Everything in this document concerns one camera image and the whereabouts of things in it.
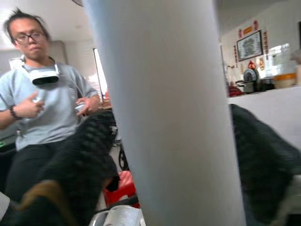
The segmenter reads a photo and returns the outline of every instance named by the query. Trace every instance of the man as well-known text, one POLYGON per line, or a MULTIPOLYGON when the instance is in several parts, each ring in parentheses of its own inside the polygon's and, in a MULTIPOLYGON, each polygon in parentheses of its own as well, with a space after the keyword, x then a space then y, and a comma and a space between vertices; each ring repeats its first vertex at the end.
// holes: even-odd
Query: man
POLYGON ((50 35, 40 17, 18 9, 4 28, 25 61, 23 68, 0 77, 0 129, 13 123, 19 126, 18 153, 8 175, 6 195, 19 202, 34 185, 38 171, 74 134, 79 116, 97 111, 100 98, 76 69, 49 58, 50 35), (33 71, 58 71, 59 80, 34 85, 33 71), (75 107, 81 102, 85 107, 77 113, 75 107))

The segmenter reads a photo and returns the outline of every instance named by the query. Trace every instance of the black knit fabric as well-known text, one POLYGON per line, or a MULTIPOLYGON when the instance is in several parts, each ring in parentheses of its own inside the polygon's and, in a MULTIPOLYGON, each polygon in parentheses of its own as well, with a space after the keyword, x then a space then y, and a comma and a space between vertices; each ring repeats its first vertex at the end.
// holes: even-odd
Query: black knit fabric
POLYGON ((293 176, 301 174, 300 151, 246 109, 230 108, 243 192, 256 218, 269 224, 293 176))
MULTIPOLYGON (((116 136, 112 131, 115 124, 112 111, 91 115, 38 176, 38 182, 59 182, 80 226, 88 225, 93 217, 104 181, 115 178, 113 184, 118 185, 117 167, 109 155, 116 136)), ((14 212, 5 225, 65 226, 65 223, 58 210, 40 197, 25 211, 14 212)))

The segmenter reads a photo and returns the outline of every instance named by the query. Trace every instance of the kitchen counter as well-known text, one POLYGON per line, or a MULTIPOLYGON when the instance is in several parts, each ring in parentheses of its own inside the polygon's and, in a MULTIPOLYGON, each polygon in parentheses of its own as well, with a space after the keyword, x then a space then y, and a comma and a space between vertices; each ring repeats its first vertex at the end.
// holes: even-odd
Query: kitchen counter
POLYGON ((301 150, 301 87, 274 89, 258 94, 228 98, 251 111, 290 144, 301 150))

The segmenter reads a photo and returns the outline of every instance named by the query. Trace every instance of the red paper decoration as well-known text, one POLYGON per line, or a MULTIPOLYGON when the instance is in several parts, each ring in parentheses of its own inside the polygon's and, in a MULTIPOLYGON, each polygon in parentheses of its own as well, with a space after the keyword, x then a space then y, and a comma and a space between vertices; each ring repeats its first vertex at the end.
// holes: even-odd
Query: red paper decoration
POLYGON ((241 29, 238 31, 238 36, 240 39, 243 37, 243 31, 241 29))
POLYGON ((258 30, 258 27, 259 27, 258 21, 255 20, 255 21, 254 21, 254 30, 257 31, 257 30, 258 30))
POLYGON ((266 54, 266 59, 269 59, 269 46, 268 46, 268 32, 263 33, 263 44, 264 44, 264 53, 266 54))
POLYGON ((248 64, 248 68, 255 70, 256 69, 256 64, 253 61, 250 61, 249 64, 248 64))
POLYGON ((234 46, 234 56, 235 56, 236 68, 238 68, 238 58, 237 58, 236 46, 234 46))
POLYGON ((248 33, 250 33, 250 32, 252 32, 253 31, 253 27, 252 26, 249 26, 249 27, 247 27, 246 29, 244 29, 244 35, 246 35, 246 34, 248 34, 248 33))

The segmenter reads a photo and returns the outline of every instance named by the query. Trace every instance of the red object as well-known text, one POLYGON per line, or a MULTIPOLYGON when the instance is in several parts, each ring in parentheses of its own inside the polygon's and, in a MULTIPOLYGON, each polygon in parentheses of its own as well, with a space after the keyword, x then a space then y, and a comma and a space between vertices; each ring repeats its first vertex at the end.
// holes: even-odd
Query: red object
POLYGON ((249 65, 248 65, 248 68, 254 70, 254 69, 256 69, 256 64, 254 64, 253 61, 250 61, 249 65))
POLYGON ((240 39, 243 37, 243 31, 241 29, 238 31, 238 36, 240 39))
POLYGON ((238 60, 237 60, 237 51, 236 51, 236 46, 234 46, 234 55, 235 55, 235 63, 236 63, 236 68, 238 68, 238 60))
POLYGON ((244 94, 239 88, 233 86, 229 86, 228 93, 229 93, 229 97, 237 97, 244 94))
MULTIPOLYGON (((136 194, 133 176, 130 171, 122 171, 119 173, 120 181, 118 190, 109 192, 107 189, 103 191, 105 204, 107 207, 120 201, 124 196, 131 197, 136 194)), ((133 205, 135 208, 140 208, 140 204, 133 205)))
POLYGON ((246 35, 246 34, 252 32, 252 31, 253 31, 253 27, 252 27, 252 26, 249 26, 249 27, 247 27, 246 29, 244 29, 243 34, 246 35))
POLYGON ((258 25, 258 21, 257 20, 255 20, 254 21, 254 30, 258 30, 258 27, 259 27, 259 25, 258 25))
POLYGON ((268 32, 263 33, 263 41, 264 41, 264 50, 266 54, 266 59, 269 59, 269 46, 268 46, 268 32))

